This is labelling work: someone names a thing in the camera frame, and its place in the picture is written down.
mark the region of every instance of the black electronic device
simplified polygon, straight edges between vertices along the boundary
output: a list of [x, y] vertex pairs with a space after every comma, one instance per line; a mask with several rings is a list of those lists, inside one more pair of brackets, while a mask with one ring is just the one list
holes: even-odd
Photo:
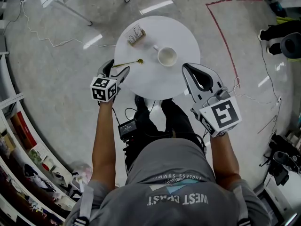
[[129, 120], [118, 126], [120, 139], [123, 142], [126, 142], [130, 138], [132, 138], [137, 132], [136, 120]]

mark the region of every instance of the white cable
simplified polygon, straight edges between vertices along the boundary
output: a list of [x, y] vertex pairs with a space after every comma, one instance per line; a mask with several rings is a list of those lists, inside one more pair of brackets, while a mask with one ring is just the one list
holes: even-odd
[[51, 42], [50, 38], [44, 38], [44, 39], [41, 39], [41, 38], [39, 37], [39, 34], [38, 34], [37, 31], [31, 30], [31, 28], [29, 27], [29, 17], [26, 15], [26, 13], [25, 13], [25, 11], [24, 11], [24, 3], [23, 3], [23, 2], [22, 2], [22, 10], [23, 10], [24, 16], [27, 17], [27, 27], [28, 27], [29, 31], [30, 31], [30, 32], [35, 32], [35, 33], [37, 34], [37, 36], [38, 36], [39, 41], [49, 40], [49, 42], [51, 43], [52, 47], [54, 47], [54, 48], [55, 48], [55, 47], [62, 46], [62, 45], [66, 44], [66, 43], [69, 43], [69, 42], [71, 42], [71, 41], [73, 41], [73, 40], [75, 40], [75, 41], [77, 41], [77, 42], [80, 42], [80, 43], [83, 44], [83, 45], [87, 45], [87, 46], [97, 46], [97, 47], [100, 47], [100, 48], [106, 47], [106, 46], [116, 46], [116, 45], [113, 45], [113, 44], [106, 44], [106, 45], [86, 44], [86, 43], [83, 43], [82, 41], [79, 41], [79, 40], [77, 40], [77, 39], [70, 39], [70, 40], [61, 42], [61, 43], [59, 43], [59, 44], [57, 44], [57, 45], [53, 45], [53, 43]]
[[251, 99], [251, 100], [253, 100], [253, 101], [256, 101], [257, 103], [259, 103], [259, 104], [270, 104], [271, 103], [271, 101], [270, 102], [260, 102], [260, 101], [258, 101], [258, 100], [256, 100], [256, 99], [254, 99], [254, 98], [252, 98], [252, 97], [249, 97], [248, 95], [246, 95], [246, 94], [243, 94], [243, 95], [238, 95], [238, 94], [236, 94], [236, 89], [237, 89], [237, 87], [240, 85], [240, 78], [239, 77], [236, 77], [235, 79], [234, 79], [234, 87], [233, 87], [233, 90], [231, 91], [231, 92], [229, 92], [229, 94], [230, 93], [232, 93], [232, 92], [234, 92], [234, 94], [237, 96], [237, 97], [243, 97], [243, 96], [245, 96], [245, 97], [247, 97], [247, 98], [249, 98], [249, 99]]

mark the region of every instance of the mug handle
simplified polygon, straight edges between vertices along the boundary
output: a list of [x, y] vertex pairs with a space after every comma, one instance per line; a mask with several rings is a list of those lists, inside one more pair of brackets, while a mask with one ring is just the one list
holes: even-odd
[[157, 45], [154, 45], [154, 49], [159, 52], [159, 47]]

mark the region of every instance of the black pants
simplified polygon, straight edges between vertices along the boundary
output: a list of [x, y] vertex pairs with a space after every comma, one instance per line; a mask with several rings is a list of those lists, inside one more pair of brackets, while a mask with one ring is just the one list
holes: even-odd
[[134, 118], [136, 119], [138, 133], [134, 139], [129, 142], [128, 147], [124, 149], [127, 170], [130, 169], [132, 163], [144, 147], [158, 139], [171, 138], [173, 132], [177, 138], [188, 139], [197, 144], [202, 151], [204, 150], [198, 138], [193, 135], [194, 131], [187, 115], [179, 106], [172, 100], [165, 100], [161, 108], [166, 116], [165, 131], [158, 131], [157, 127], [150, 120], [150, 112], [145, 105], [141, 108], [137, 108]]
[[[267, 31], [262, 31], [261, 40], [270, 41], [271, 39], [283, 38], [293, 32], [301, 33], [301, 21], [288, 21], [283, 24], [271, 26]], [[269, 51], [273, 55], [281, 54], [280, 43], [273, 44]]]

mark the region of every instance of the person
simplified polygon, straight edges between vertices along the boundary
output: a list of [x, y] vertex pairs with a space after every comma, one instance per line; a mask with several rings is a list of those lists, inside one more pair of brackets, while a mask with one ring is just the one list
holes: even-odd
[[[267, 30], [261, 29], [258, 34], [259, 41], [270, 41], [271, 39], [283, 38], [291, 33], [301, 33], [301, 21], [288, 21], [283, 24], [273, 25]], [[285, 44], [288, 51], [294, 51], [295, 45], [291, 40], [288, 40]], [[270, 55], [282, 54], [280, 43], [275, 43], [270, 47], [267, 47], [267, 53]]]
[[165, 132], [151, 122], [142, 97], [136, 96], [135, 103], [138, 135], [126, 150], [125, 186], [115, 188], [113, 102], [101, 102], [93, 175], [66, 226], [271, 224], [264, 205], [239, 175], [228, 133], [210, 138], [213, 172], [187, 115], [172, 99], [161, 103]]

